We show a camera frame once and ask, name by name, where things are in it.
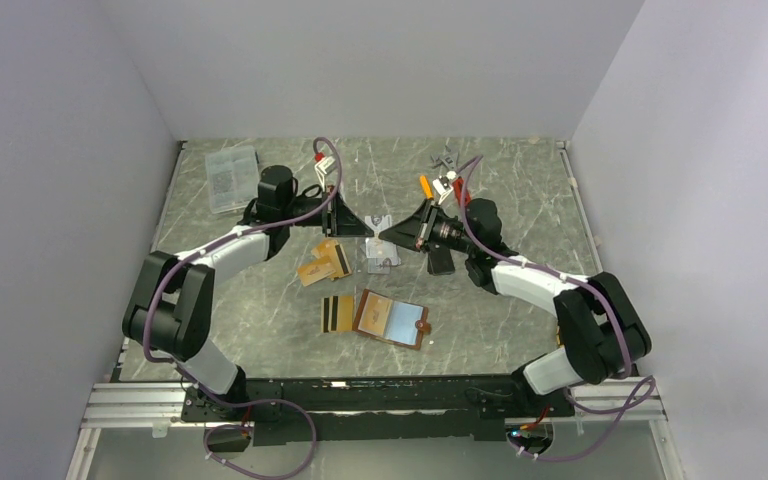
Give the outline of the gold VIP card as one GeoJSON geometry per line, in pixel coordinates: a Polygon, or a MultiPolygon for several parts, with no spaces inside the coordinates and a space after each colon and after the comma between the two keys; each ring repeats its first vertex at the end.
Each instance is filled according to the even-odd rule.
{"type": "Polygon", "coordinates": [[[358,330],[383,337],[393,307],[393,300],[375,293],[368,293],[360,312],[358,330]]]}

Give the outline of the brown leather card holder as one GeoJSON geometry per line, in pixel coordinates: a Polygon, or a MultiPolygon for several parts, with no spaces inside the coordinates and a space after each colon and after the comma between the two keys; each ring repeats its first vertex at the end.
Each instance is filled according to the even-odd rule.
{"type": "Polygon", "coordinates": [[[358,330],[360,312],[368,293],[375,293],[386,297],[369,289],[365,289],[362,292],[359,305],[355,312],[353,331],[390,345],[412,350],[420,350],[424,337],[430,335],[432,332],[432,326],[428,320],[429,309],[425,306],[402,302],[387,297],[393,300],[393,307],[387,324],[386,333],[383,337],[370,335],[358,330]]]}

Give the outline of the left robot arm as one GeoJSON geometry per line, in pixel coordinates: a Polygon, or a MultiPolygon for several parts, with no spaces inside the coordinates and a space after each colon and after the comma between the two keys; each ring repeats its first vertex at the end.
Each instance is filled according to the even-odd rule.
{"type": "Polygon", "coordinates": [[[242,220],[207,244],[144,260],[122,320],[122,332],[153,362],[172,363],[209,391],[208,407],[224,420],[247,406],[246,373],[210,338],[214,291],[243,270],[275,257],[294,227],[319,227],[327,237],[370,237],[372,230],[334,186],[300,191],[292,171],[270,166],[242,220]]]}

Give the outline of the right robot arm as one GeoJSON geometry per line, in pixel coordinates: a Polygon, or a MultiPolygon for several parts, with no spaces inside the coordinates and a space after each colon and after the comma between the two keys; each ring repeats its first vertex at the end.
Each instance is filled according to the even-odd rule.
{"type": "Polygon", "coordinates": [[[538,413],[558,390],[629,373],[634,362],[652,350],[651,337],[615,275],[572,275],[526,259],[504,243],[502,221],[491,200],[472,199],[455,218],[426,199],[379,237],[426,254],[433,275],[453,272],[452,252],[463,253],[476,287],[522,300],[555,317],[560,346],[513,374],[517,383],[511,401],[524,415],[538,413]]]}

